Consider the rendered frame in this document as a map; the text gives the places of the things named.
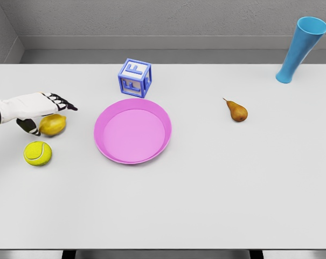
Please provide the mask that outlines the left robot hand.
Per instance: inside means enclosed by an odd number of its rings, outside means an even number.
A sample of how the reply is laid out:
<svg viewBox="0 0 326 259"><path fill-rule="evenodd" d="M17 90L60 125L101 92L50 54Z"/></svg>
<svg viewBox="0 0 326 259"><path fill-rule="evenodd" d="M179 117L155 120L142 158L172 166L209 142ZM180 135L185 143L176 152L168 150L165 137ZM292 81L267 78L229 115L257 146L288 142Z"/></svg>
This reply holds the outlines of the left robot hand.
<svg viewBox="0 0 326 259"><path fill-rule="evenodd" d="M31 93L15 97L17 112L16 123L25 132L40 136L36 123L33 118L45 117L62 110L78 109L66 99L54 93Z"/></svg>

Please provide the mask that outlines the yellow lemon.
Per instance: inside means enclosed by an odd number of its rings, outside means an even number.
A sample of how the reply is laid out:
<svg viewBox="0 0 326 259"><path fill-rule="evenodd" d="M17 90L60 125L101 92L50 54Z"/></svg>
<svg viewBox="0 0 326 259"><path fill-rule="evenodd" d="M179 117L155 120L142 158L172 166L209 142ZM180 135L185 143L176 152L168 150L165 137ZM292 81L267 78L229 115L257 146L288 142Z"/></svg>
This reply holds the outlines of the yellow lemon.
<svg viewBox="0 0 326 259"><path fill-rule="evenodd" d="M66 127L66 117L60 114L52 114L43 117L39 124L39 131L45 135L54 136Z"/></svg>

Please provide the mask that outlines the pink plate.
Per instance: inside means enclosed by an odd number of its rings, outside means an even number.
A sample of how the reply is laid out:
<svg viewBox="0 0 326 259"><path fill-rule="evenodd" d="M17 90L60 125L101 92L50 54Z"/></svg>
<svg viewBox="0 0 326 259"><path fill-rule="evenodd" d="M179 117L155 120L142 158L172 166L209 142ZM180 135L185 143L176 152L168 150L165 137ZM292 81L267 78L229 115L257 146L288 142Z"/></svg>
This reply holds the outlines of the pink plate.
<svg viewBox="0 0 326 259"><path fill-rule="evenodd" d="M158 156L171 135L171 119L160 105L133 98L108 106L98 116L93 132L95 145L105 157L129 165Z"/></svg>

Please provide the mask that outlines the yellow tennis ball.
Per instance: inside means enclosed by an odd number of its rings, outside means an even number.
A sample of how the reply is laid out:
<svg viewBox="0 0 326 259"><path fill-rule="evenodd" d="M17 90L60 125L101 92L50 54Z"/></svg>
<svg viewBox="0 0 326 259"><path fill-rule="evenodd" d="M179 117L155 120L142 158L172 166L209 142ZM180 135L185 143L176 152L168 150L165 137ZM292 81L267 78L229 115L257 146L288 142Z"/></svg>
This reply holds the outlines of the yellow tennis ball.
<svg viewBox="0 0 326 259"><path fill-rule="evenodd" d="M43 166L50 161L52 149L46 142L34 141L26 145L23 157L29 165Z"/></svg>

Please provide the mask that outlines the blue letter block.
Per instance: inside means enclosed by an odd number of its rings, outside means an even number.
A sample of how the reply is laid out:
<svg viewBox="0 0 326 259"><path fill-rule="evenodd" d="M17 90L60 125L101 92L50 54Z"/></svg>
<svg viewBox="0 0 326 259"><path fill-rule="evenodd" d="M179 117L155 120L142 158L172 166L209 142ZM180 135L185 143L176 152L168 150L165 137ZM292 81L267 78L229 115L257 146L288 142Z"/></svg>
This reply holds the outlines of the blue letter block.
<svg viewBox="0 0 326 259"><path fill-rule="evenodd" d="M127 58L117 77L122 93L145 98L152 83L151 64Z"/></svg>

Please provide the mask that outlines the brown pear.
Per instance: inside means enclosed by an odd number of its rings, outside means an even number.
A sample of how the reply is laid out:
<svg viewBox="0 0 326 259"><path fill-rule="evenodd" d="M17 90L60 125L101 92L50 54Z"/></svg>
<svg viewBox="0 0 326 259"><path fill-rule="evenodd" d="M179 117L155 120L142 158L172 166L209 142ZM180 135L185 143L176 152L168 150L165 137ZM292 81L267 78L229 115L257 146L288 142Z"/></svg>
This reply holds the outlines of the brown pear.
<svg viewBox="0 0 326 259"><path fill-rule="evenodd" d="M236 122L245 121L248 117L248 111L245 107L223 98L230 110L231 118Z"/></svg>

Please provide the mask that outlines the tall blue cup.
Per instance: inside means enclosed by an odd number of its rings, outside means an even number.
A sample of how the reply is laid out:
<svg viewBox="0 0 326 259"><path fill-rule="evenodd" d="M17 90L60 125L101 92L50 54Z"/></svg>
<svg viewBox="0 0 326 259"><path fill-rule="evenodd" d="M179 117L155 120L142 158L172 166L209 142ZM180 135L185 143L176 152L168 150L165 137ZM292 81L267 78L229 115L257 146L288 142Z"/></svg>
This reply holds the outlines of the tall blue cup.
<svg viewBox="0 0 326 259"><path fill-rule="evenodd" d="M325 33L325 21L312 16L298 19L285 60L275 76L277 81L290 83L298 66Z"/></svg>

